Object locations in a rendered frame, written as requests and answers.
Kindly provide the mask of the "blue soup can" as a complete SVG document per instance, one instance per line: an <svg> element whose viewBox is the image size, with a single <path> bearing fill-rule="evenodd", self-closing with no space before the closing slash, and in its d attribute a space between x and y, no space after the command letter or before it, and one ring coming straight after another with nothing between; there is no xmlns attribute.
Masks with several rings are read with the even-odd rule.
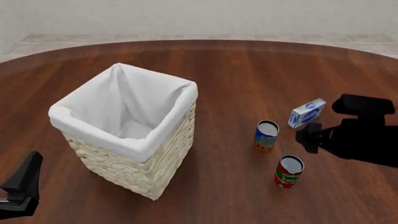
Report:
<svg viewBox="0 0 398 224"><path fill-rule="evenodd" d="M279 126L273 121L260 121L254 135L254 147L258 151L270 151L276 142L279 130Z"/></svg>

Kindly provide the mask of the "cream woven wicker basket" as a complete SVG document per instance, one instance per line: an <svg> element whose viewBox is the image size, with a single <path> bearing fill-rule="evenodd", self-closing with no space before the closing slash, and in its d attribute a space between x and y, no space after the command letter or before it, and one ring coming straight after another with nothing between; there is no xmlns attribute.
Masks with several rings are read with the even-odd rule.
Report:
<svg viewBox="0 0 398 224"><path fill-rule="evenodd" d="M170 137L145 162L96 147L60 131L93 173L152 200L158 199L193 145L196 100Z"/></svg>

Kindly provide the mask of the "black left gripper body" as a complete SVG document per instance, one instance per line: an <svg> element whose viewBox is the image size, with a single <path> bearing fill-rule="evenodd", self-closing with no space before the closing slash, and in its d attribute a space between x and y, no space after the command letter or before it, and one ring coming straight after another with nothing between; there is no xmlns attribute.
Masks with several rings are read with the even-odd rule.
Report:
<svg viewBox="0 0 398 224"><path fill-rule="evenodd" d="M7 192L0 199L0 216L33 216L39 204L39 194Z"/></svg>

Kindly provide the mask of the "white and blue carton box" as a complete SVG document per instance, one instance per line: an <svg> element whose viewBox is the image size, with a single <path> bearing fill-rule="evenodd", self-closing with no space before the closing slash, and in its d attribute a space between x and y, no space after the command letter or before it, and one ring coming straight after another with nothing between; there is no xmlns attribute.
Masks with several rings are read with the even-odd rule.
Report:
<svg viewBox="0 0 398 224"><path fill-rule="evenodd" d="M326 102L324 100L317 98L316 100L299 106L292 110L287 124L291 128L298 128L299 126L307 124L321 115L325 105Z"/></svg>

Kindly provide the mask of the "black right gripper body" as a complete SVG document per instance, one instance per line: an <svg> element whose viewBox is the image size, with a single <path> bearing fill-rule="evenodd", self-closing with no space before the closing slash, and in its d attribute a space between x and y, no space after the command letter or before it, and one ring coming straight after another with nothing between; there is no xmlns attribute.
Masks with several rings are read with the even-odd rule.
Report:
<svg viewBox="0 0 398 224"><path fill-rule="evenodd" d="M320 123L308 123L304 128L296 131L295 140L302 145L306 152L317 154L321 140L321 130L322 125Z"/></svg>

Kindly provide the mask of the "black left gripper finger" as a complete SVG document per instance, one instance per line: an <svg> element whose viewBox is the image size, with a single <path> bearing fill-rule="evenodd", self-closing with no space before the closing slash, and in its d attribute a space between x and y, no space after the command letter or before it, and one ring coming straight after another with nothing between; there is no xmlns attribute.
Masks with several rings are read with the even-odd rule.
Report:
<svg viewBox="0 0 398 224"><path fill-rule="evenodd" d="M27 198L39 201L39 175L43 156L32 151L15 173L0 188L7 193L1 201L24 201Z"/></svg>

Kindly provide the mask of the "white cloth basket liner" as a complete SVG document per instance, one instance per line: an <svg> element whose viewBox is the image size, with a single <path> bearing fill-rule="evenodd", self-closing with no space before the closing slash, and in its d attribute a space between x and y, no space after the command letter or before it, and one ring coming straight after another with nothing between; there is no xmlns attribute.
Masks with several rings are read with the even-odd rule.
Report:
<svg viewBox="0 0 398 224"><path fill-rule="evenodd" d="M69 136L145 162L197 97L193 81L116 63L53 104L49 118Z"/></svg>

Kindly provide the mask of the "red tomato sauce can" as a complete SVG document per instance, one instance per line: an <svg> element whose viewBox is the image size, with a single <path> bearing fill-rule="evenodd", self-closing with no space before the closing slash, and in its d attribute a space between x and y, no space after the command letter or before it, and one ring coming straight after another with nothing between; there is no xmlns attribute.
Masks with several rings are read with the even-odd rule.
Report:
<svg viewBox="0 0 398 224"><path fill-rule="evenodd" d="M280 158L275 169L274 182L282 188L292 188L304 168L304 163L300 158L292 154L286 154Z"/></svg>

